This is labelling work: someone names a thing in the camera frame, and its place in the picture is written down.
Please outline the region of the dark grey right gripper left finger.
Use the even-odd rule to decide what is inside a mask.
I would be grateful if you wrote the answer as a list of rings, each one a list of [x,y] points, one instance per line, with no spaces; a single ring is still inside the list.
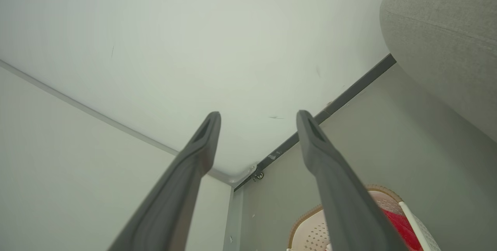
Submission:
[[[184,251],[201,178],[214,164],[221,115],[211,112],[126,223],[110,251]]]

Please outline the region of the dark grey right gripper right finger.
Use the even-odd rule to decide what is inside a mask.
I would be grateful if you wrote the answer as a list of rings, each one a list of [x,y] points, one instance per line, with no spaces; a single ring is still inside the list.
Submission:
[[[408,247],[313,116],[300,110],[297,133],[316,179],[334,251],[406,251]]]

